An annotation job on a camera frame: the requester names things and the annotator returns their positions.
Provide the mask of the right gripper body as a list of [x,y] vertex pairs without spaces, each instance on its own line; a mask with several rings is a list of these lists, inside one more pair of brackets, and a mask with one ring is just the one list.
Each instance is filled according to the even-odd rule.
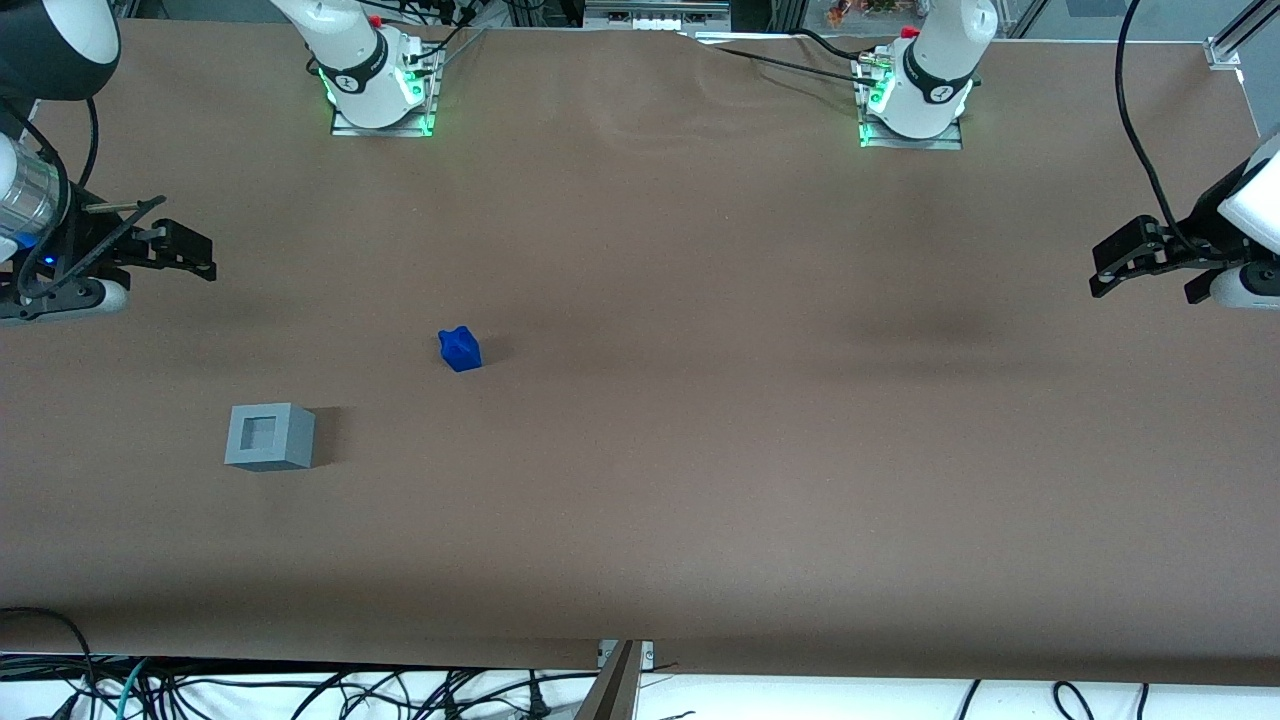
[[128,252],[141,252],[140,205],[3,210],[5,304],[124,304]]

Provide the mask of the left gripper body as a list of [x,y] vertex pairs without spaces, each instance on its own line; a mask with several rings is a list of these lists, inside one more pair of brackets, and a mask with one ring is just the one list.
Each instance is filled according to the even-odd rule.
[[1216,302],[1220,306],[1251,306],[1253,293],[1243,282],[1251,260],[1249,241],[1231,223],[1212,215],[1187,218],[1181,223],[1157,219],[1164,232],[1164,251],[1157,254],[1160,273],[1194,272],[1183,286],[1189,304]]

